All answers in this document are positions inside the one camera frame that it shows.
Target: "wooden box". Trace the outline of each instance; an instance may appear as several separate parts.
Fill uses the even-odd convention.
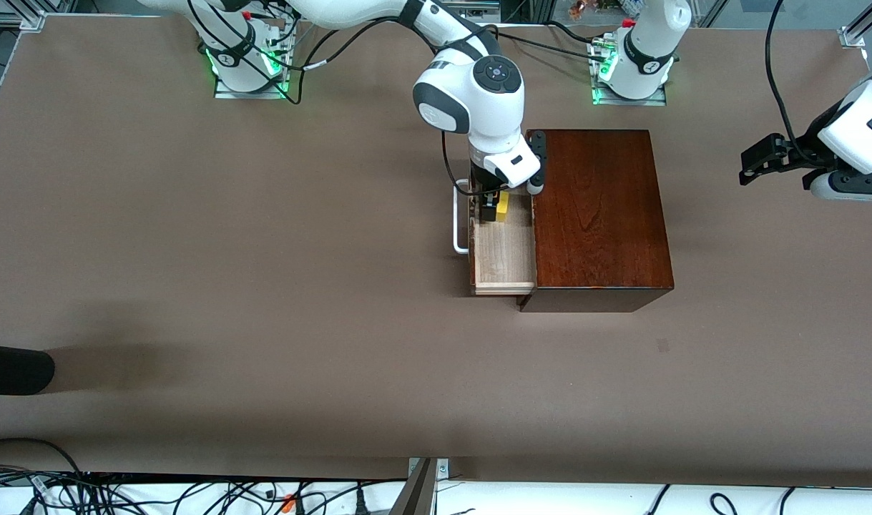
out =
[[[523,312],[629,313],[674,289],[652,141],[644,130],[544,138],[540,195],[513,192],[505,222],[471,209],[471,286]]]

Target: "brown table surface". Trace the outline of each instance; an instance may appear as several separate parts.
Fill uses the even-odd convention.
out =
[[[651,131],[677,287],[635,314],[469,297],[411,32],[367,33],[299,107],[214,101],[194,45],[180,17],[21,39],[0,345],[56,349],[61,381],[0,398],[0,437],[91,470],[394,476],[429,454],[481,479],[872,484],[872,205],[798,173],[737,185],[781,130],[762,32],[691,30],[665,108],[593,107],[577,59],[502,42],[525,127]],[[773,46],[799,131],[865,72],[831,31]],[[63,466],[0,451],[23,458]]]

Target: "black pole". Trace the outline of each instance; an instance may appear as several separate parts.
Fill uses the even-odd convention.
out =
[[[34,395],[54,377],[54,359],[45,352],[0,348],[0,395]]]

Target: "drawer handle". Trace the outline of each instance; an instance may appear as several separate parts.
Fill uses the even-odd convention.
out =
[[[467,179],[458,179],[455,180],[455,185],[458,185],[459,188],[462,186],[468,187]],[[462,247],[458,242],[458,188],[451,189],[451,205],[454,209],[451,210],[451,244],[455,247],[455,252],[461,255],[468,254],[468,248]]]

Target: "white robotic arm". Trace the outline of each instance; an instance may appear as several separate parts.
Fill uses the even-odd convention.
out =
[[[239,12],[249,0],[138,0],[151,9],[186,17],[207,46],[217,75],[230,90],[258,92],[283,73],[267,59],[280,30]]]
[[[184,14],[217,66],[217,74],[236,91],[258,91],[272,84],[279,67],[266,59],[273,27],[245,20],[243,0],[139,0],[154,9]],[[524,82],[515,64],[501,56],[499,44],[481,27],[452,13],[439,0],[291,0],[304,19],[324,29],[346,29],[393,16],[432,43],[446,46],[413,86],[413,101],[427,124],[469,135],[471,161],[502,185],[528,182],[540,169],[521,134]]]
[[[742,164],[742,186],[767,173],[812,169],[803,186],[816,197],[872,202],[872,72],[794,143],[769,134],[742,153]]]
[[[687,0],[645,0],[636,25],[614,33],[616,56],[599,78],[620,97],[651,97],[667,81],[677,43],[692,20]]]

